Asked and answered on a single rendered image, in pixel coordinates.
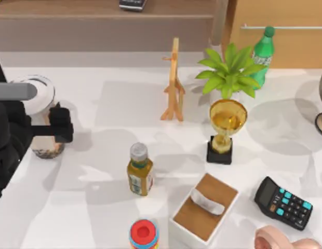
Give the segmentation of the milk tea cup white lid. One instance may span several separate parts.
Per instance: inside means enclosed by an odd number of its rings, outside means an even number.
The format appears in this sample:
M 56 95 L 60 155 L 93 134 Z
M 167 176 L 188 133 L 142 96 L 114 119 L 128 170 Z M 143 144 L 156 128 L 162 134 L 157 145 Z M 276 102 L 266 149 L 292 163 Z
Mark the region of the milk tea cup white lid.
M 55 107 L 55 87 L 52 82 L 41 75 L 27 75 L 11 81 L 12 83 L 30 83 L 37 88 L 37 95 L 23 101 L 25 112 L 31 117 L 33 126 L 48 126 L 49 110 Z M 51 159 L 59 156 L 64 151 L 65 145 L 55 142 L 54 136 L 34 137 L 31 149 L 39 158 Z

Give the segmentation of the yellow tea bottle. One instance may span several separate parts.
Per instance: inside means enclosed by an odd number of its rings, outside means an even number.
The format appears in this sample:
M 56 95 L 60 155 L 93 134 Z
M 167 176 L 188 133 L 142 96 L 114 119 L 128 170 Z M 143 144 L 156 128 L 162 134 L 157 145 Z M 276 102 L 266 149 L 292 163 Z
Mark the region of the yellow tea bottle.
M 140 196 L 147 196 L 153 186 L 153 162 L 149 159 L 147 146 L 137 142 L 130 148 L 127 166 L 130 190 Z

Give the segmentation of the wooden open shelf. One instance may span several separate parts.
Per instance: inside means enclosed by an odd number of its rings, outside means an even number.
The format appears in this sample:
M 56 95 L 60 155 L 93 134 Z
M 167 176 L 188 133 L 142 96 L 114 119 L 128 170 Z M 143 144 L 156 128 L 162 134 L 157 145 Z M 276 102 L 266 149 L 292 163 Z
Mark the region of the wooden open shelf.
M 142 12 L 118 0 L 2 0 L 0 52 L 182 51 L 207 46 L 216 0 L 147 0 Z

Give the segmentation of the wooden framed blackboard stand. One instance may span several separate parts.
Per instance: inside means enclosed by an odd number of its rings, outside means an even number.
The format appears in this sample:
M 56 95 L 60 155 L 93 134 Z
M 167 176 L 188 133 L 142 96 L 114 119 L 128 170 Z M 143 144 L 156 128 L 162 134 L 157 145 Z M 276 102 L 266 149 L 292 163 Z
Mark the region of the wooden framed blackboard stand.
M 178 121 L 183 121 L 183 97 L 185 89 L 179 81 L 178 77 L 178 52 L 179 52 L 179 38 L 175 37 L 172 44 L 171 57 L 163 57 L 164 61 L 170 61 L 169 84 L 164 92 L 168 94 L 168 107 L 161 115 L 161 120 L 172 120 L 173 116 Z

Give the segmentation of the dark flat device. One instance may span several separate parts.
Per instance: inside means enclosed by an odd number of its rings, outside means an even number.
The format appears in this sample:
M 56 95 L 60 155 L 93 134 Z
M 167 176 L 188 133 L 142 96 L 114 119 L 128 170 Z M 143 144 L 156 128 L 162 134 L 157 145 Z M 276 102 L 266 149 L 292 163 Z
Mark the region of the dark flat device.
M 142 11 L 147 0 L 119 0 L 119 7 L 124 10 Z

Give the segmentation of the wooden topped white tissue box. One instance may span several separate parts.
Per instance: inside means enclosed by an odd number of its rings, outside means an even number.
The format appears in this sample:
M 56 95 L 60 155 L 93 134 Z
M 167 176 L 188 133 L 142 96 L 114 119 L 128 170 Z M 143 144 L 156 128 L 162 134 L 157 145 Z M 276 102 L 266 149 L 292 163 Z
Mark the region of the wooden topped white tissue box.
M 208 212 L 194 203 L 188 193 L 169 218 L 169 235 L 189 249 L 211 249 L 213 240 L 237 201 L 239 192 L 208 173 L 202 176 L 192 190 L 197 190 L 207 199 L 223 205 L 223 213 L 214 215 Z

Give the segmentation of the gold trophy black base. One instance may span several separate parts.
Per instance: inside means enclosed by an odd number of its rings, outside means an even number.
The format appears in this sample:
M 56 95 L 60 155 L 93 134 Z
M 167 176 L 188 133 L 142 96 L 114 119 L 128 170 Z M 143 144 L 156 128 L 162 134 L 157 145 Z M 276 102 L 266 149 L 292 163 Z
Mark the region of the gold trophy black base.
M 221 99 L 211 105 L 209 117 L 216 134 L 207 144 L 206 160 L 208 163 L 230 165 L 233 153 L 231 136 L 246 123 L 247 110 L 236 100 Z

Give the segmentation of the green potted plant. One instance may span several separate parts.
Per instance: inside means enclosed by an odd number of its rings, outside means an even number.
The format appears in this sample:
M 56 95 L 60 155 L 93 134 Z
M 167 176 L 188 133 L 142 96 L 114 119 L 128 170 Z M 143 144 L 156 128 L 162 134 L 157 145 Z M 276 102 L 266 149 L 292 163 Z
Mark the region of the green potted plant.
M 255 97 L 258 81 L 251 77 L 266 68 L 266 65 L 256 64 L 251 57 L 251 46 L 237 50 L 234 43 L 227 46 L 224 59 L 211 48 L 206 49 L 208 58 L 198 61 L 198 64 L 209 69 L 201 71 L 195 78 L 205 79 L 202 93 L 213 90 L 221 93 L 222 99 L 230 99 L 234 92 L 242 91 L 248 96 Z

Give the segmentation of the green bottle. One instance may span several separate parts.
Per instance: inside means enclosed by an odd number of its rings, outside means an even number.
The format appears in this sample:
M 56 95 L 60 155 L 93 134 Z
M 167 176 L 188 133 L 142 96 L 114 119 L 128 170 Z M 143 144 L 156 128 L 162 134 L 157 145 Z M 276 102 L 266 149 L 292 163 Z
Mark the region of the green bottle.
M 252 58 L 255 64 L 264 65 L 265 68 L 251 75 L 255 79 L 259 87 L 255 87 L 254 90 L 260 89 L 265 83 L 265 75 L 269 69 L 272 57 L 274 55 L 273 36 L 275 29 L 272 26 L 267 26 L 264 29 L 264 34 L 259 42 L 254 46 Z

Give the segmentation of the black calculator blue keys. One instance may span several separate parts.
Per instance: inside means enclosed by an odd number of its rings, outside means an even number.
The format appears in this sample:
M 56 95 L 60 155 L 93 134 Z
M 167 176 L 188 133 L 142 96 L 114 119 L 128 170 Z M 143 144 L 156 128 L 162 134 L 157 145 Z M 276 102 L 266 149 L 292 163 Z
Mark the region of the black calculator blue keys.
M 269 218 L 278 220 L 296 230 L 305 229 L 313 205 L 265 177 L 257 189 L 254 202 Z

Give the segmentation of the pink rounded object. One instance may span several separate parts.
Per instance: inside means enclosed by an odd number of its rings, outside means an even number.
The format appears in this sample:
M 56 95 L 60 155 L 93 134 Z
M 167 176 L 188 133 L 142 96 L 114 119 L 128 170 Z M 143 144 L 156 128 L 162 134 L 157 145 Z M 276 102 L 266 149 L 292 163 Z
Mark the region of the pink rounded object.
M 267 225 L 256 230 L 254 249 L 322 249 L 322 246 L 310 238 L 291 242 L 279 229 Z

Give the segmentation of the wooden cupboard door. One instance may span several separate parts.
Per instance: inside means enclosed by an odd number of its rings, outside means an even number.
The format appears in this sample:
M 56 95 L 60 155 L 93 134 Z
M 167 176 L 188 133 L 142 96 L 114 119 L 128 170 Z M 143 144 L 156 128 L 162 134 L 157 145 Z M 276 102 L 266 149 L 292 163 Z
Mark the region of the wooden cupboard door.
M 264 30 L 248 26 L 322 26 L 322 0 L 228 0 L 222 48 L 254 46 Z M 272 68 L 322 68 L 322 30 L 276 30 Z

